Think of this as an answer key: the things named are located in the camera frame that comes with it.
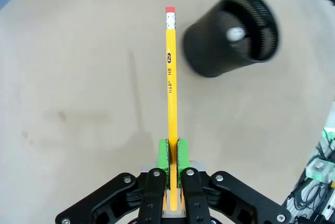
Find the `black object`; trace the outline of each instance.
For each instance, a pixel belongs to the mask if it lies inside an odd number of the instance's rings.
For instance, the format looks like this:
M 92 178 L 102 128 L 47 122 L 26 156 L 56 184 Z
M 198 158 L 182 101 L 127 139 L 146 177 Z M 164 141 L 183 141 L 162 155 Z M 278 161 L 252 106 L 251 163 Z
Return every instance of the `black object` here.
M 242 28 L 243 39 L 227 32 Z M 268 61 L 278 46 L 276 21 L 262 0 L 220 0 L 185 32 L 183 48 L 190 66 L 205 77 Z
M 209 215 L 212 208 L 238 224 L 288 224 L 290 212 L 226 172 L 208 176 L 189 167 L 181 172 L 186 215 L 162 215 L 166 183 L 162 169 L 142 172 L 137 178 L 121 173 L 56 216 L 56 224 L 114 224 L 140 208 L 130 224 L 221 224 Z M 285 220 L 279 222 L 278 215 Z

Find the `number 2 logo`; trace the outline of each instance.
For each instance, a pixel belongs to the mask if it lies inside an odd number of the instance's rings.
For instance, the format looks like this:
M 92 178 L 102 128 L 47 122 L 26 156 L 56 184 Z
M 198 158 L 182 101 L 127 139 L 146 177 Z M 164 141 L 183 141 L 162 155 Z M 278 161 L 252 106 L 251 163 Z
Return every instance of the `number 2 logo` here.
M 171 54 L 170 53 L 167 54 L 167 62 L 171 63 Z

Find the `bolt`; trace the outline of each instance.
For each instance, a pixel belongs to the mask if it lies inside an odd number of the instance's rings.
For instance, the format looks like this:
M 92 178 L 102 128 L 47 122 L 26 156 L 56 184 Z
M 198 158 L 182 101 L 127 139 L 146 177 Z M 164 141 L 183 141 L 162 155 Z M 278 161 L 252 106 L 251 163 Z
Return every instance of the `bolt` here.
M 284 222 L 285 221 L 285 215 L 277 215 L 277 221 Z
M 131 182 L 131 178 L 129 178 L 129 177 L 125 177 L 124 182 L 125 182 L 125 183 L 130 183 L 130 182 Z
M 222 177 L 222 175 L 216 175 L 215 179 L 217 181 L 223 181 L 224 180 L 224 178 Z
M 186 171 L 186 174 L 189 175 L 189 176 L 192 176 L 194 174 L 194 171 L 189 169 Z
M 62 224 L 70 224 L 70 220 L 68 218 L 62 219 Z

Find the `black mesh cup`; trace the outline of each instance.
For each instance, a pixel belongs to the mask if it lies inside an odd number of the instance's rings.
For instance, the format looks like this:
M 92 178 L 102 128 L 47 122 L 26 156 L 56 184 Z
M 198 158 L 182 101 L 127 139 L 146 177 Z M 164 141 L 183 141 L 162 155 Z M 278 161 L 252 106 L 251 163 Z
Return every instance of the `black mesh cup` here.
M 232 41 L 232 28 L 244 36 Z M 183 38 L 185 57 L 198 74 L 219 76 L 225 72 L 271 59 L 278 46 L 274 16 L 262 0 L 221 0 Z

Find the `beige tabletop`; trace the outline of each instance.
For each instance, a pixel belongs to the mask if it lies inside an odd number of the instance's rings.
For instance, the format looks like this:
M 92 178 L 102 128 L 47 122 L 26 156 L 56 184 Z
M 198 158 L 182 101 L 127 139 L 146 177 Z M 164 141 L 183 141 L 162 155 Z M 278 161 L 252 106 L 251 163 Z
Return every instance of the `beige tabletop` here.
M 54 223 L 118 173 L 155 160 L 168 135 L 169 5 L 179 135 L 191 158 L 282 203 L 333 100 L 335 8 L 266 0 L 282 36 L 273 61 L 205 79 L 187 66 L 181 38 L 216 1 L 12 0 L 0 10 L 0 223 Z

